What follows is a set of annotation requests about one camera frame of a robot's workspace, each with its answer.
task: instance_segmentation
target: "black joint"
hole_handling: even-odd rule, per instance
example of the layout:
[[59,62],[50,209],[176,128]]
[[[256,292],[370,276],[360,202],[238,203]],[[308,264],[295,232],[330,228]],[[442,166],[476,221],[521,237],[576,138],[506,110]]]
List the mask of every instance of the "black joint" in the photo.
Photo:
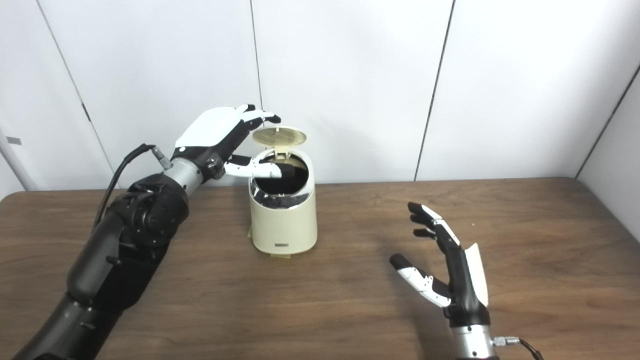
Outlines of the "black joint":
[[419,238],[432,238],[435,240],[436,234],[429,229],[414,229],[413,235]]
[[245,167],[251,163],[251,156],[243,156],[243,155],[231,155],[229,158],[229,163],[240,165]]
[[266,118],[266,120],[274,124],[279,124],[282,122],[282,119],[278,115],[273,115],[272,117],[268,117]]
[[431,222],[429,220],[427,220],[427,218],[422,217],[422,216],[418,216],[418,215],[415,215],[415,214],[411,214],[409,219],[412,222],[415,222],[416,224],[420,224],[420,225],[424,225],[424,226],[431,225]]
[[396,270],[402,270],[402,269],[405,269],[405,268],[412,268],[413,267],[411,262],[408,261],[401,254],[393,254],[393,255],[391,255],[391,258],[389,258],[389,263],[391,263],[391,266],[393,266],[394,269],[396,269]]
[[409,208],[409,211],[411,211],[413,214],[416,214],[416,215],[424,214],[424,210],[422,209],[422,204],[418,204],[417,202],[409,202],[407,204],[407,208]]
[[122,264],[122,260],[120,260],[120,259],[116,258],[116,257],[115,257],[115,256],[113,256],[113,255],[108,255],[108,256],[107,256],[107,258],[106,258],[106,260],[107,260],[107,262],[108,262],[109,264],[111,264],[111,265],[120,265],[120,264]]

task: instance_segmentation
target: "trash can lid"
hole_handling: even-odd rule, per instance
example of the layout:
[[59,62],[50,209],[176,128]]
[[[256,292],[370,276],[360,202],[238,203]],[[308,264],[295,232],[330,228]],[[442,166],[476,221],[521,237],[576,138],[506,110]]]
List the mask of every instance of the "trash can lid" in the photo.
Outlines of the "trash can lid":
[[253,132],[253,141],[266,147],[298,146],[306,140],[302,131],[288,126],[263,127]]

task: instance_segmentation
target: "robotic hand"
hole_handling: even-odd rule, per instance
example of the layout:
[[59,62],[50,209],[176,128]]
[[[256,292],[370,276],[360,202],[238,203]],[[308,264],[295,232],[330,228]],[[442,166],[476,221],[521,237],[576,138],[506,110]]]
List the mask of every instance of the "robotic hand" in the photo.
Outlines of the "robotic hand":
[[438,213],[414,202],[410,202],[408,207],[412,213],[411,221],[426,227],[414,230],[413,234],[434,239],[444,253],[449,283],[413,266],[400,254],[391,256],[389,262],[420,295],[444,310],[453,332],[457,359],[499,360],[494,347],[520,343],[531,351],[536,360],[542,360],[540,352],[520,338],[491,337],[488,292],[477,244],[463,250],[456,235]]
[[[176,141],[171,161],[154,145],[143,144],[131,152],[116,170],[89,240],[68,274],[66,294],[13,360],[95,359],[120,315],[145,291],[189,215],[188,197],[199,185],[225,173],[292,176],[292,165],[233,155],[249,132],[265,121],[279,123],[280,118],[253,105],[215,108],[198,117]],[[136,181],[105,211],[126,164],[148,150],[165,171]]]

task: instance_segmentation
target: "trash can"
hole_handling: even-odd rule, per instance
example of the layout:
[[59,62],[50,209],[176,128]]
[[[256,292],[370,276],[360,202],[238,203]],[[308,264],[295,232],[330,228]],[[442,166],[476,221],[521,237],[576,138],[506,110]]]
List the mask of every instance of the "trash can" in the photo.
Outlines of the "trash can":
[[253,161],[286,163],[294,175],[281,179],[250,178],[252,238],[267,254],[291,255],[311,249],[317,240],[316,182],[309,157],[293,147],[307,136],[292,127],[265,127],[253,139],[267,147]]

